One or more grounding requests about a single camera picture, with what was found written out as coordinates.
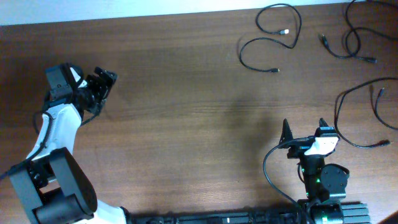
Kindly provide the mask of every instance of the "white wall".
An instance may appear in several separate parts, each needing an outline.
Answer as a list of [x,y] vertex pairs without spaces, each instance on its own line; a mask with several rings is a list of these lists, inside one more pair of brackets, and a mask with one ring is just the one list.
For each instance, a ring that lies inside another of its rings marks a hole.
[[293,6],[348,0],[0,0],[0,25]]

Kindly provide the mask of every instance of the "wood grain surface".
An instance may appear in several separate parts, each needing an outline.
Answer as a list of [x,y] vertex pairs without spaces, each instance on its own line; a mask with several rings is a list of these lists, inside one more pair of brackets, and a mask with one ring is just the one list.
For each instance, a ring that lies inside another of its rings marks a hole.
[[[246,41],[263,36],[258,9],[174,16],[134,17],[0,27],[0,170],[18,163],[37,136],[32,114],[42,106],[44,69],[72,62],[95,66],[119,79],[98,119],[77,132],[74,158],[100,200],[132,213],[208,212],[287,203],[262,173],[262,160],[278,143],[287,118],[295,137],[312,135],[323,117],[333,124],[339,93],[366,80],[397,76],[398,46],[361,33],[361,55],[377,64],[339,60],[322,46],[344,53],[346,4],[300,6],[302,32],[296,48],[255,42],[245,61],[280,73],[244,68],[237,56]],[[352,23],[398,35],[396,12],[357,3]],[[294,14],[277,8],[261,16],[266,29],[290,29]],[[380,115],[397,126],[397,83],[386,88]],[[357,143],[398,141],[396,131],[373,115],[369,88],[346,98],[341,131]],[[269,158],[274,183],[294,199],[305,198],[297,160],[281,149]],[[345,202],[369,205],[373,223],[398,210],[398,147],[373,150],[340,141],[327,163],[351,171]],[[0,223],[27,223],[9,179],[0,184]]]

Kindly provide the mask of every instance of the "wooden table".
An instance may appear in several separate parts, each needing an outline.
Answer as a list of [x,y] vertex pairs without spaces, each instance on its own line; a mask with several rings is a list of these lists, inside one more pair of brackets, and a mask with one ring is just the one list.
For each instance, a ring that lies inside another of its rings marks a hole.
[[[339,60],[323,48],[322,33],[333,50],[344,52],[345,6],[298,7],[303,27],[293,50],[261,41],[247,47],[247,63],[280,73],[254,72],[239,63],[238,46],[263,36],[254,23],[258,9],[0,27],[0,170],[25,158],[36,141],[31,116],[49,88],[44,69],[72,62],[85,73],[100,66],[119,75],[101,116],[77,132],[73,154],[102,201],[132,213],[285,203],[262,173],[283,119],[295,137],[312,135],[319,118],[333,124],[339,93],[397,76],[396,42],[361,34],[360,54],[377,57],[377,64]],[[356,26],[398,35],[392,9],[357,3],[350,16]],[[261,17],[267,29],[290,33],[294,21],[287,8]],[[276,38],[290,43],[294,36]],[[397,126],[397,85],[378,83],[376,93],[383,86],[380,115]],[[340,129],[358,143],[398,141],[397,132],[373,115],[368,87],[347,97]],[[286,153],[270,157],[270,177],[294,199],[305,198],[298,161]],[[345,201],[367,203],[376,223],[398,208],[397,160],[396,143],[365,150],[340,141],[326,161],[351,171]],[[6,179],[0,223],[25,222]]]

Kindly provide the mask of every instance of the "wooden tabletop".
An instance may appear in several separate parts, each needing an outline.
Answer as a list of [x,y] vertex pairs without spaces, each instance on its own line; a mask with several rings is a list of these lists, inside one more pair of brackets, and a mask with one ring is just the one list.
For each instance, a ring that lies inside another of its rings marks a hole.
[[[0,27],[0,170],[23,160],[37,139],[32,114],[48,90],[44,69],[72,62],[119,75],[100,117],[77,132],[73,156],[100,200],[132,213],[208,212],[287,203],[262,173],[262,160],[280,138],[287,118],[294,137],[313,135],[323,117],[333,124],[336,97],[367,80],[397,77],[398,47],[361,33],[361,55],[377,64],[340,60],[346,4],[300,6],[302,31],[293,50],[259,41],[244,59],[279,73],[244,68],[237,56],[246,41],[264,36],[254,23],[258,9]],[[352,23],[397,36],[396,12],[357,3]],[[266,29],[290,29],[287,8],[261,16]],[[386,88],[379,113],[397,126],[398,88]],[[369,87],[346,98],[340,130],[352,141],[398,141],[373,115]],[[298,160],[286,149],[270,156],[274,183],[294,199],[306,198]],[[326,159],[351,171],[345,202],[369,205],[372,222],[398,209],[398,147],[366,150],[340,141]],[[0,184],[0,223],[26,223],[9,179]]]

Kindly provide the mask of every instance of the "brown object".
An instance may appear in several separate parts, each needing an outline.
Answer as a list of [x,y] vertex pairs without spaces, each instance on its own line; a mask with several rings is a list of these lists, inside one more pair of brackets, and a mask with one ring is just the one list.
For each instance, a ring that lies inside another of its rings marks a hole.
[[[339,60],[323,48],[322,33],[343,53],[344,8],[298,7],[303,27],[293,50],[267,41],[246,48],[246,63],[280,73],[254,72],[239,63],[238,46],[263,35],[254,23],[258,9],[0,27],[0,170],[25,158],[37,139],[31,116],[48,88],[44,69],[72,62],[87,74],[98,65],[119,80],[101,116],[77,132],[73,156],[100,200],[132,213],[285,203],[261,167],[278,143],[283,119],[295,137],[312,135],[319,118],[333,124],[339,93],[397,75],[397,42],[361,34],[360,54],[376,57],[377,64]],[[350,16],[356,26],[397,35],[392,9],[358,3]],[[261,21],[268,30],[290,29],[273,38],[293,41],[289,9],[270,9]],[[377,83],[375,92],[383,86],[379,114],[397,126],[397,84]],[[347,96],[339,122],[354,142],[398,141],[397,132],[374,117],[369,88]],[[294,199],[305,198],[298,161],[286,153],[270,156],[269,175]],[[367,203],[376,223],[398,208],[397,160],[395,143],[365,150],[340,141],[326,161],[351,171],[345,201]],[[0,223],[25,222],[6,179],[0,184]]]

